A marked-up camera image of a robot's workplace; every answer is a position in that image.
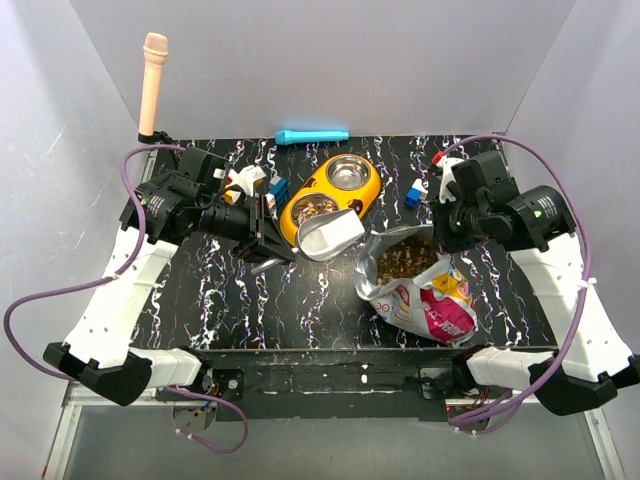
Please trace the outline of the silver metal scoop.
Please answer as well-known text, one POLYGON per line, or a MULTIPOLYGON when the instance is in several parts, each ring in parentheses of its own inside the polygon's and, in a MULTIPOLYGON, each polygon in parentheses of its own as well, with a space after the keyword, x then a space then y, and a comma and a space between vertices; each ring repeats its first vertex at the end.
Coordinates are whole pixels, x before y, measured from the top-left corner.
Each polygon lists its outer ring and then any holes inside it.
MULTIPOLYGON (((294 234, 291 249, 296 259, 291 263, 296 263, 299 256, 314 262, 330 260, 360 239, 364 233, 365 228, 352 209, 316 215, 306 220, 294 234)), ((262 273, 277 265, 291 264, 279 260, 259 264, 245 263, 251 266, 253 274, 262 273)))

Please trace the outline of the pink white pet food bag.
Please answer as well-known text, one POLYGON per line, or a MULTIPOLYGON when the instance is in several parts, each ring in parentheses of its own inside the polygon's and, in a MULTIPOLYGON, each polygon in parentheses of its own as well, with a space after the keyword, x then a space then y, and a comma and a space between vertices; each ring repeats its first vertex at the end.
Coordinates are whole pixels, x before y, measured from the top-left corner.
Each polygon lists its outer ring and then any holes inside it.
POLYGON ((354 274, 358 297, 390 325, 457 346, 477 331, 469 282, 441 254, 429 224, 373 231, 354 274))

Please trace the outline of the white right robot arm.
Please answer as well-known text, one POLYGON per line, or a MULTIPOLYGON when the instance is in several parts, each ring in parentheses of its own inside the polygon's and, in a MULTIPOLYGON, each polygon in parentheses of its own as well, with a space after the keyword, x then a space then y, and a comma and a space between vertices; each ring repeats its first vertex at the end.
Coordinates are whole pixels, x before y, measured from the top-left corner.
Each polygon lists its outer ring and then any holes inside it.
POLYGON ((550 412, 600 407, 639 382, 639 357, 616 333, 587 281, 588 261, 561 194, 550 186, 519 192, 512 181, 458 188, 449 180, 431 209, 437 243, 447 253, 483 237, 508 251, 527 278, 559 347, 527 353, 473 347, 453 360, 452 383, 464 397, 487 386, 535 396, 550 412))

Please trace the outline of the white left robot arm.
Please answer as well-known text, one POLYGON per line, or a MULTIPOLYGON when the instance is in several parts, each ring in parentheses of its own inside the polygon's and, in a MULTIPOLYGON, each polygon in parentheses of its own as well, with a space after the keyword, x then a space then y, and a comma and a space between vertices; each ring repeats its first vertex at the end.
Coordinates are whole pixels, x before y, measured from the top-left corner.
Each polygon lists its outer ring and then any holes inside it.
POLYGON ((231 253, 246 263, 291 263, 295 254, 279 232, 263 196, 240 205, 214 200, 201 209, 189 198, 143 184, 138 190, 145 218, 133 206, 122 214, 112 260, 122 273, 106 273, 81 319, 66 338, 45 348, 43 358, 94 393, 120 405, 133 403, 148 388, 179 387, 193 400, 213 386, 207 360, 178 347, 143 350, 131 335, 151 290, 181 244, 193 233, 233 241, 231 253))

